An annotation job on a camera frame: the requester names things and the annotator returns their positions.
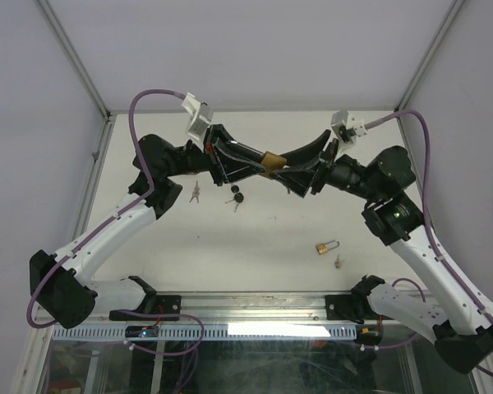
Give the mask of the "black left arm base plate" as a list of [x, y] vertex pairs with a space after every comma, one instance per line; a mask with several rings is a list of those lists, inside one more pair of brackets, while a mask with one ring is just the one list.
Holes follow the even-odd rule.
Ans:
[[156, 293], [147, 295], [142, 303], [132, 314], [123, 313], [121, 310], [110, 311], [108, 318], [111, 321], [178, 321], [182, 308], [180, 295], [165, 295]]

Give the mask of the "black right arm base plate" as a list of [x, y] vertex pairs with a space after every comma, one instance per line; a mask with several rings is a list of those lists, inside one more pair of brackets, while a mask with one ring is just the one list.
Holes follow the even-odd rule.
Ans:
[[326, 295], [325, 312], [329, 321], [348, 320], [356, 324], [365, 322], [364, 304], [352, 294]]

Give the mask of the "medium brass padlock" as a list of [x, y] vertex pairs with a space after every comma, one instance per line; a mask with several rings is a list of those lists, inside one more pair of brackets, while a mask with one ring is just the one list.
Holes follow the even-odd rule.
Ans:
[[287, 164], [287, 159], [281, 155], [266, 151], [260, 161], [260, 165], [264, 170], [260, 173], [260, 176], [272, 179], [274, 172], [283, 169]]

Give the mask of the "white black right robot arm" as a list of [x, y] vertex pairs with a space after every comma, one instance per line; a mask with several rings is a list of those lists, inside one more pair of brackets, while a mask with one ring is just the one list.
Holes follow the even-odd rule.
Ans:
[[285, 164], [272, 177], [301, 197], [332, 186], [364, 199], [369, 231], [411, 267], [438, 303], [431, 307], [400, 295], [369, 275], [352, 288], [349, 304], [338, 313], [357, 323], [373, 314], [392, 318], [427, 339], [451, 369], [472, 372], [493, 352], [493, 302], [445, 256], [428, 219], [406, 195], [416, 179], [407, 150], [389, 147], [366, 166], [338, 150], [339, 140], [325, 131], [284, 153]]

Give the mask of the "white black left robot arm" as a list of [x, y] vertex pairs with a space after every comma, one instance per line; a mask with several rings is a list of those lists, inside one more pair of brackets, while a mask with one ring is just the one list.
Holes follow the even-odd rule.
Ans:
[[92, 313], [150, 318], [159, 309], [157, 291], [134, 275], [96, 281], [100, 267], [175, 204], [182, 186], [173, 177], [208, 172], [221, 186], [268, 171], [267, 153], [239, 143], [222, 125], [207, 126], [202, 145], [188, 140], [176, 147], [148, 134], [135, 148], [133, 164], [139, 173], [115, 208], [69, 244], [53, 253], [39, 250], [30, 258], [26, 319], [31, 327], [40, 326], [33, 317], [36, 305], [64, 328], [78, 326]]

